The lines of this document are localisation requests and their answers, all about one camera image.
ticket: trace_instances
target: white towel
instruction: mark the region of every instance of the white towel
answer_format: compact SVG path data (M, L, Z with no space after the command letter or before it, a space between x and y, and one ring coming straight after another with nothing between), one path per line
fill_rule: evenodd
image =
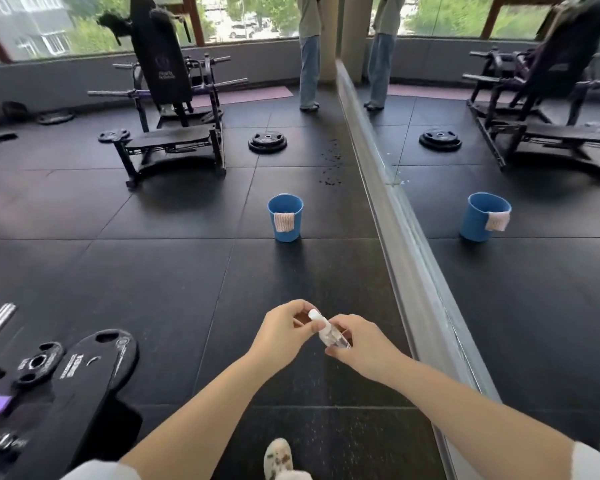
M273 214L273 222L276 224L276 232L291 232L294 229L295 214Z
M485 230L499 230L503 231L509 224L509 218L511 211L507 212L487 212L489 219L487 225L484 227Z

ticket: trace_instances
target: white sleeve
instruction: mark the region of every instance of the white sleeve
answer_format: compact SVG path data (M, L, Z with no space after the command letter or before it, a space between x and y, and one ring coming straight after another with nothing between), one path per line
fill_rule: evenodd
M67 473L61 480L141 480L136 471L114 461L91 460Z
M571 457L571 480L600 480L600 452L576 443Z

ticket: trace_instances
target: person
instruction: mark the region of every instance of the person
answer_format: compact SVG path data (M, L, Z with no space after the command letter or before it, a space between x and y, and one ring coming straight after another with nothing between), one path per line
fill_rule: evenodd
M315 101L320 76L320 33L324 23L320 0L296 0L300 10L300 111L315 112L320 104Z
M324 327L315 308L294 300L266 314L253 345L119 463L89 461L64 480L208 480L248 403ZM403 394L435 424L484 480L600 480L600 452L449 379L402 354L372 322L337 315L350 349L326 354ZM264 455L265 480L311 480L293 470L288 443Z
M369 55L368 78L371 95L365 103L368 111L382 111L391 76L391 59L400 28L400 10L405 0L380 0L374 18L376 32Z

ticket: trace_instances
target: hand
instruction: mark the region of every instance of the hand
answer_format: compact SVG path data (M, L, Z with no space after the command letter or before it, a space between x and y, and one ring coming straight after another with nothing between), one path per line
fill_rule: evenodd
M347 364L367 379L389 385L392 365L405 355L398 350L375 323L358 315L337 315L330 323L344 331L350 349L327 347L325 353Z
M314 308L303 299L275 307L265 315L249 354L261 360L271 375L289 365L309 337L324 328L324 323L309 319Z

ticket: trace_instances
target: pink yoga mat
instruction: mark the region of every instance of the pink yoga mat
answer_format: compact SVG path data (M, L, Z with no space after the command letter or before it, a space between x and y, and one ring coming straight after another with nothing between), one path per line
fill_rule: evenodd
M401 84L389 84L389 90L387 91L387 94L390 96L415 96L419 98L464 100L469 99L472 92L472 89L433 88L429 86L403 86ZM489 97L489 91L480 91L477 100L488 102ZM510 102L512 98L513 93L510 91L505 91L500 96L499 101Z
M219 93L218 95L220 97L220 104L231 104L232 102L261 101L264 99L280 99L293 96L291 91L289 91L288 88L284 86L277 86L275 88L245 89L243 91ZM209 106L209 96L194 96L191 100L191 105L193 107Z

